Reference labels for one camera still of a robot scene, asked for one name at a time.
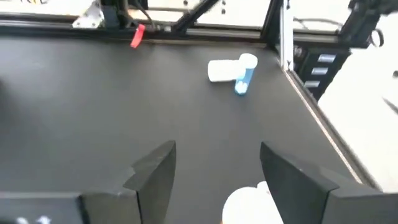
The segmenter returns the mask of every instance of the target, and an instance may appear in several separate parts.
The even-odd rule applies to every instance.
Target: white sticker
[[[313,68],[311,75],[326,75],[328,68]]]
[[[332,63],[335,61],[336,55],[321,54],[319,55],[318,62]]]
[[[320,81],[306,81],[304,83],[304,87],[307,88],[315,88],[319,86]]]

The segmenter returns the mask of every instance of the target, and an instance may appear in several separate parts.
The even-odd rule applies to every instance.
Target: white object
[[[72,27],[81,29],[97,29],[103,20],[104,14],[101,10],[100,0],[94,0],[89,8],[73,22]]]
[[[313,68],[311,75],[326,75],[328,73],[328,68]]]
[[[332,63],[335,61],[336,55],[321,54],[319,55],[318,62]]]
[[[293,12],[290,0],[283,0],[280,8],[280,66],[285,71],[294,70]]]
[[[241,54],[241,56],[239,57],[239,63],[242,65],[242,67],[248,68],[248,69],[256,68],[258,61],[259,60],[257,59],[256,56],[254,56],[253,54],[249,54],[249,53]]]
[[[39,224],[51,224],[51,219],[43,215],[38,220],[36,220],[36,222]]]
[[[248,84],[242,81],[237,82],[237,84],[235,85],[235,90],[237,93],[239,94],[243,94],[245,92],[247,92],[248,90]]]
[[[283,224],[267,182],[235,190],[226,200],[223,224]]]
[[[320,81],[306,81],[304,83],[304,87],[307,88],[316,88],[319,86]]]
[[[237,60],[211,60],[207,74],[211,82],[228,82],[244,76],[246,70]]]
[[[17,223],[17,224],[29,224],[29,222],[27,221],[27,219],[24,218],[24,217],[18,217],[18,218],[16,219],[16,223]]]

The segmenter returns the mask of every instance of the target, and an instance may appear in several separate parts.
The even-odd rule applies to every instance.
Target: black mat
[[[244,47],[0,39],[0,189],[98,190],[168,139],[167,223],[219,223],[263,175],[270,141],[350,177],[271,52]],[[209,60],[259,58],[246,96],[210,83]]]

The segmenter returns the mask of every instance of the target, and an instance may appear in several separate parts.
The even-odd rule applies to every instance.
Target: red tab
[[[138,45],[141,43],[142,36],[144,35],[145,31],[145,25],[139,24],[138,28],[136,30],[136,33],[134,34],[134,37],[132,38],[130,47],[132,48],[137,48]]]

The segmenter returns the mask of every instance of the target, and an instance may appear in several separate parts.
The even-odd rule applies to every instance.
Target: white cap
[[[257,66],[258,59],[253,54],[245,53],[241,54],[241,56],[239,57],[239,62],[245,68],[255,68]]]
[[[211,82],[227,82],[244,77],[246,69],[237,60],[211,60],[207,74]]]

